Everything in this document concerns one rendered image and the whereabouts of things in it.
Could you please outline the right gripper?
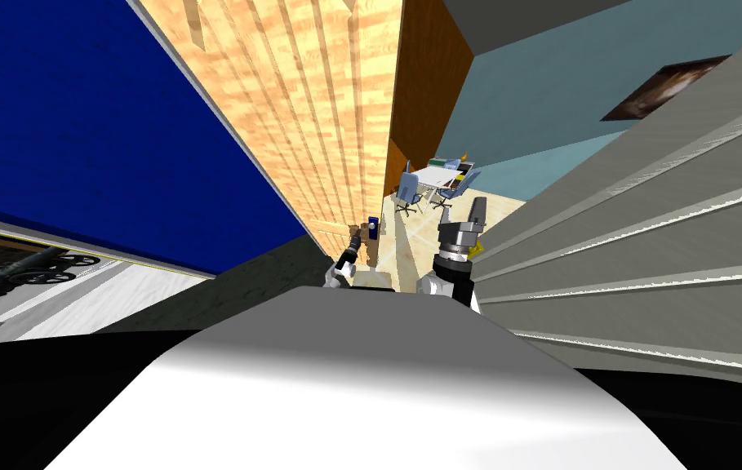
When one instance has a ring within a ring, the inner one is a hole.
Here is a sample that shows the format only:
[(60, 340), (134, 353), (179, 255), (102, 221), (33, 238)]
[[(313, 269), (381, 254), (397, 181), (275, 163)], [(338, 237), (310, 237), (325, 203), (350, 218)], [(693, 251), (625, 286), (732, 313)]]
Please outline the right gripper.
[(444, 206), (438, 225), (438, 241), (444, 246), (475, 247), (486, 225), (487, 198), (476, 197), (470, 207), (468, 222), (451, 222), (450, 207)]

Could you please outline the blue office chair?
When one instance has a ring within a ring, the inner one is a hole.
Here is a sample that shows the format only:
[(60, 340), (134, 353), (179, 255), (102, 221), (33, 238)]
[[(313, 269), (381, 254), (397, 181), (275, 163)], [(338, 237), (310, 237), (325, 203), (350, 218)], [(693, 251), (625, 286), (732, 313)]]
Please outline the blue office chair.
[(469, 172), (454, 188), (440, 188), (436, 194), (442, 199), (441, 201), (431, 200), (430, 203), (435, 207), (451, 207), (447, 200), (461, 196), (471, 185), (471, 183), (480, 176), (481, 171)]
[(405, 211), (406, 216), (411, 212), (417, 212), (417, 209), (413, 208), (413, 206), (418, 204), (422, 199), (422, 195), (419, 192), (419, 176), (416, 173), (409, 172), (409, 166), (410, 162), (407, 161), (406, 169), (401, 175), (395, 195), (395, 199), (399, 204), (394, 209), (395, 212)]

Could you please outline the white desk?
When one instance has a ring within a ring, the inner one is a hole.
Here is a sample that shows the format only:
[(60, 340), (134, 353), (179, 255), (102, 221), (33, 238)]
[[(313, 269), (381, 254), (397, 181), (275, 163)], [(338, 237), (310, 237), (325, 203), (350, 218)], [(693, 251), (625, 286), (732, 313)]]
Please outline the white desk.
[(425, 168), (415, 171), (418, 185), (425, 189), (450, 188), (453, 181), (462, 180), (471, 168), (465, 155), (457, 159), (431, 159)]

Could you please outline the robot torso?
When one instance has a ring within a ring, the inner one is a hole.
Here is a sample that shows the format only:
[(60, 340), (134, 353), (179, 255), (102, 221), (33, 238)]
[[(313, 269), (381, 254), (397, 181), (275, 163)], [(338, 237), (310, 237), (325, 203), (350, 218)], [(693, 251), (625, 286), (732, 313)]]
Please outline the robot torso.
[(686, 470), (447, 297), (301, 287), (165, 351), (46, 470)]

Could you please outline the light wood panelled door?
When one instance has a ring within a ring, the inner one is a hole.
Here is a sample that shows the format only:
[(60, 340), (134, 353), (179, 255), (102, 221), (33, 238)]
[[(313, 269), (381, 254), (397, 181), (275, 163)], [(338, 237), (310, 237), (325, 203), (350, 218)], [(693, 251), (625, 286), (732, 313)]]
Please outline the light wood panelled door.
[(405, 0), (130, 0), (324, 253), (382, 211)]

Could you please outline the grey panelled door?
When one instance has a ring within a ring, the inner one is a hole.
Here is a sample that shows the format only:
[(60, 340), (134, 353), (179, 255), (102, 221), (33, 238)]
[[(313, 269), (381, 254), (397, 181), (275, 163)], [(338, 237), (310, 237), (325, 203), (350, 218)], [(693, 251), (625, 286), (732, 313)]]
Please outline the grey panelled door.
[(742, 48), (482, 242), (481, 312), (568, 365), (742, 383)]

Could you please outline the black wheeled object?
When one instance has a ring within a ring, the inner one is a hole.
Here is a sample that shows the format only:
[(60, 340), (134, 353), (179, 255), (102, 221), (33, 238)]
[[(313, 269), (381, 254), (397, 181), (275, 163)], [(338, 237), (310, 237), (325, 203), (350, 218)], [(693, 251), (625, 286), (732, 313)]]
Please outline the black wheeled object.
[(100, 262), (91, 255), (68, 255), (67, 249), (51, 246), (19, 261), (0, 265), (0, 285), (51, 285), (69, 282), (77, 274), (72, 267), (88, 267)]

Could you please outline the dark brown wall picture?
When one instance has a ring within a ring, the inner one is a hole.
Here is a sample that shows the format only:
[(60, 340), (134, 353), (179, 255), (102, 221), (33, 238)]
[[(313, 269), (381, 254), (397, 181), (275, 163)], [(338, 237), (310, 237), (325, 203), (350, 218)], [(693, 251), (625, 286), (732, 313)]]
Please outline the dark brown wall picture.
[(720, 55), (664, 66), (616, 105), (601, 121), (642, 120), (729, 57)]

